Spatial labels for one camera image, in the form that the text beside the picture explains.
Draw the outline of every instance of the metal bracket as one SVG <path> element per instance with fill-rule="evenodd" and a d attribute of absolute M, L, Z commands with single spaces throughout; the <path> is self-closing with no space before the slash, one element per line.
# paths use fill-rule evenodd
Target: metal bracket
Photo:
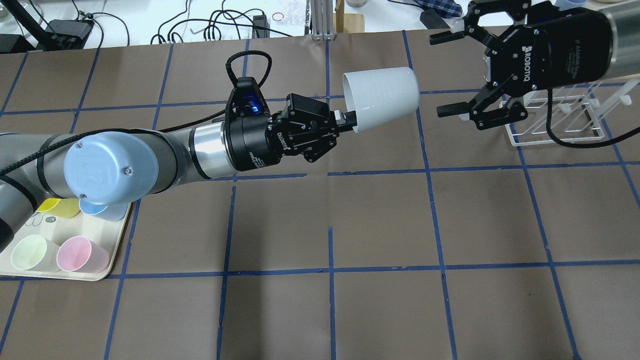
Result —
<path fill-rule="evenodd" d="M 311 0 L 311 37 L 314 40 L 333 40 L 333 1 Z"/>

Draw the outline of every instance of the plastic cup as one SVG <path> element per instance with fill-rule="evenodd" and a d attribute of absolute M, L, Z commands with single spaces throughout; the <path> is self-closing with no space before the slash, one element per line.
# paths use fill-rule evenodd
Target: plastic cup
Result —
<path fill-rule="evenodd" d="M 129 204 L 94 205 L 86 199 L 80 199 L 78 205 L 83 213 L 112 222 L 120 221 L 127 214 L 129 207 Z"/>
<path fill-rule="evenodd" d="M 84 236 L 74 236 L 60 246 L 56 260 L 64 271 L 96 273 L 109 264 L 109 253 Z"/>
<path fill-rule="evenodd" d="M 580 8 L 586 3 L 587 0 L 556 0 L 555 5 L 563 12 L 573 8 Z"/>
<path fill-rule="evenodd" d="M 16 244 L 11 264 L 18 270 L 55 272 L 56 254 L 60 247 L 40 235 L 29 235 Z"/>
<path fill-rule="evenodd" d="M 72 218 L 80 212 L 80 207 L 77 199 L 56 199 L 52 197 L 44 200 L 38 211 L 55 217 Z"/>
<path fill-rule="evenodd" d="M 347 110 L 356 111 L 356 133 L 413 113 L 420 100 L 418 80 L 408 67 L 347 72 L 342 86 Z"/>

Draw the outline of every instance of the robotic arm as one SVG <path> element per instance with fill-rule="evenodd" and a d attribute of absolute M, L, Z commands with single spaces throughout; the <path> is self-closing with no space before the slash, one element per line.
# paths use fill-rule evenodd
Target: robotic arm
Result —
<path fill-rule="evenodd" d="M 497 36 L 478 26 L 480 16 L 506 12 L 514 24 Z M 431 44 L 471 37 L 486 46 L 486 85 L 469 102 L 438 107 L 438 116 L 468 115 L 478 130 L 524 120 L 530 91 L 640 73 L 640 1 L 601 9 L 560 11 L 549 1 L 476 0 L 451 31 Z M 503 95 L 506 106 L 486 111 Z"/>
<path fill-rule="evenodd" d="M 225 116 L 210 124 L 164 132 L 0 133 L 0 251 L 48 197 L 127 203 L 174 186 L 276 165 L 284 156 L 302 154 L 312 163 L 336 146 L 341 133 L 407 115 L 419 101 L 411 69 L 368 70 L 344 75 L 347 112 L 289 94 L 285 108 L 271 114 L 254 78 L 229 74 L 234 89 Z M 400 104 L 388 103 L 391 94 L 403 99 Z"/>

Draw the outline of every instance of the robotiq logo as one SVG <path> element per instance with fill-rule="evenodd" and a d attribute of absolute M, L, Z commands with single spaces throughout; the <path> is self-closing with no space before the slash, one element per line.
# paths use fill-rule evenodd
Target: robotiq logo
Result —
<path fill-rule="evenodd" d="M 524 53 L 524 81 L 531 80 L 531 50 L 533 50 L 533 46 L 522 47 L 522 52 Z"/>
<path fill-rule="evenodd" d="M 291 148 L 287 145 L 287 142 L 284 141 L 284 136 L 282 136 L 282 133 L 278 133 L 278 140 L 280 140 L 280 143 L 282 144 L 282 150 L 291 150 Z"/>

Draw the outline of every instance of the black metal bar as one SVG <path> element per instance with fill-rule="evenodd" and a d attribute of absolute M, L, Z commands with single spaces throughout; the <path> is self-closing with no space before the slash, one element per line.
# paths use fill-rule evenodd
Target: black metal bar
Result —
<path fill-rule="evenodd" d="M 18 0 L 3 0 L 2 4 L 9 10 L 13 17 L 38 40 L 38 43 L 43 46 L 45 50 L 60 50 L 58 43 L 40 27 L 36 20 L 29 15 L 27 10 L 20 5 Z"/>

